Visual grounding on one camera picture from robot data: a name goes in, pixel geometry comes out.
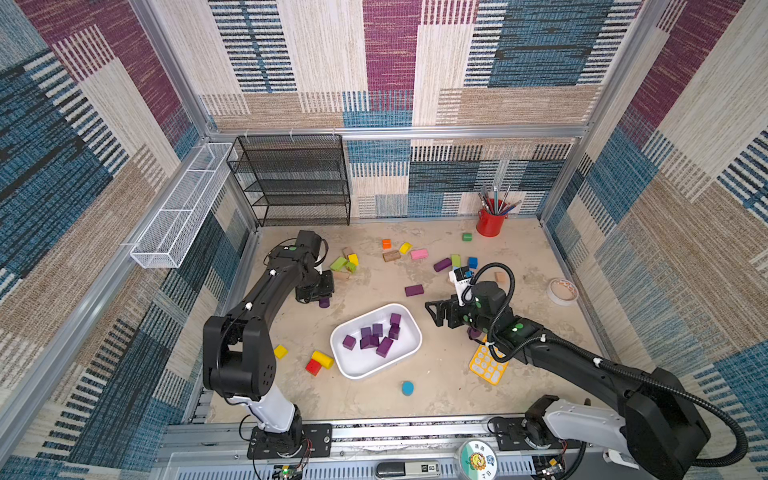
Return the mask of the small purple cube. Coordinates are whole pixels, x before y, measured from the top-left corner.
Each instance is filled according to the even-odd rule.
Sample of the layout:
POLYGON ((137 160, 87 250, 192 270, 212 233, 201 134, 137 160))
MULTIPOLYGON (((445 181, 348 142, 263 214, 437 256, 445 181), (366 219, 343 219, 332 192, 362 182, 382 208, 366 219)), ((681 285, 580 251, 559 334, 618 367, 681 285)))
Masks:
POLYGON ((346 349, 352 351, 357 344, 357 340, 353 336, 346 335, 342 344, 346 349))

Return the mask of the white plastic storage bin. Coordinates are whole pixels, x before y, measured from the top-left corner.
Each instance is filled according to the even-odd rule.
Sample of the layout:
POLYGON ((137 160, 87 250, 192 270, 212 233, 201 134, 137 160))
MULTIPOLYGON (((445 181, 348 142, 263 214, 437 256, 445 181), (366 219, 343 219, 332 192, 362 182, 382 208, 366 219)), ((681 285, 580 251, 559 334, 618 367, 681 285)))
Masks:
POLYGON ((423 335, 411 312, 403 305, 390 303, 337 326, 330 336, 330 346, 341 374, 350 380, 362 380, 414 355, 422 346, 423 335), (399 326, 390 325, 392 313, 401 315, 399 326), (384 335, 395 340, 387 358, 376 354, 382 337, 372 333, 372 325, 383 325, 384 335), (342 342, 346 335, 357 340, 350 351, 342 342))

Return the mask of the long purple brick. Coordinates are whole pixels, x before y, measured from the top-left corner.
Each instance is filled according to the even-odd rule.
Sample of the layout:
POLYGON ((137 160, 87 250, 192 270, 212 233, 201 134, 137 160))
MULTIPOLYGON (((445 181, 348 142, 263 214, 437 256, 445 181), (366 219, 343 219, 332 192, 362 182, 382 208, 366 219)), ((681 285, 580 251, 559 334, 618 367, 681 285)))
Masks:
POLYGON ((394 339, 390 337, 382 337, 376 349, 376 354, 381 358, 387 358, 394 343, 394 339))

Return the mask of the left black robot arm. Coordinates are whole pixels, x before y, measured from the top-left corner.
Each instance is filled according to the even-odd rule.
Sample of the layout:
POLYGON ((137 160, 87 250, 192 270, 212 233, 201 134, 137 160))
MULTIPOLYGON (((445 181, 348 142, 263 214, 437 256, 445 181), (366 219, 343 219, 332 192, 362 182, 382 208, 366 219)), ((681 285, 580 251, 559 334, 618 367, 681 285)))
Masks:
POLYGON ((292 244, 270 250, 262 276, 242 301, 204 325, 204 387, 257 419, 251 435, 257 449, 287 456, 307 444, 299 407, 274 385, 270 327, 291 293, 303 304, 332 296, 333 275, 319 269, 327 252, 320 235, 299 231, 292 244))

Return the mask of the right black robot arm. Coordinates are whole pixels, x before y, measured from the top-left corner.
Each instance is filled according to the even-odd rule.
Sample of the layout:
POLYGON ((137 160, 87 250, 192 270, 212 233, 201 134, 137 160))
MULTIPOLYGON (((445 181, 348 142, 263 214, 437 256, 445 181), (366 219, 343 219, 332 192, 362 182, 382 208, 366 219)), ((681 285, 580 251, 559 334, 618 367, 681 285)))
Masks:
POLYGON ((471 327, 493 360, 546 370, 604 403, 572 405, 544 395, 523 422, 528 442, 544 448, 577 440, 631 457, 657 479, 681 479, 692 467, 721 468, 749 451, 741 425, 720 407, 686 391, 671 372, 628 367, 603 358, 514 313, 516 279, 497 262, 455 282, 456 294, 425 308, 436 326, 471 327))

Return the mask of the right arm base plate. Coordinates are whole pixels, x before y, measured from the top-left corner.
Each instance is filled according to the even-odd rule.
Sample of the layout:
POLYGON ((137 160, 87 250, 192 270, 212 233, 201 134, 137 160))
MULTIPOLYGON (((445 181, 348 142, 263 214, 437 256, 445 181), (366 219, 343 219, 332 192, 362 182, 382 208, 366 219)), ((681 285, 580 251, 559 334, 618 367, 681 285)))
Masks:
POLYGON ((541 422, 525 417, 493 416, 486 422, 488 432, 495 438, 500 451, 557 450, 568 452, 581 447, 582 442, 556 438, 541 422))

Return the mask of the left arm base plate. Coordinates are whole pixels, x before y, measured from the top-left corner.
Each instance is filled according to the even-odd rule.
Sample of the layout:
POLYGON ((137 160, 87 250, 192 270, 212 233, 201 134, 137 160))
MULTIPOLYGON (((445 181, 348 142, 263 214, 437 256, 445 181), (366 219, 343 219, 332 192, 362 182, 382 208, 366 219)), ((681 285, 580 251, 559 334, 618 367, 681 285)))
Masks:
POLYGON ((333 426, 330 423, 310 423, 302 427, 291 427, 284 433, 270 433, 254 427, 248 442, 249 460, 272 460, 279 458, 299 459, 308 455, 310 459, 330 456, 333 426))

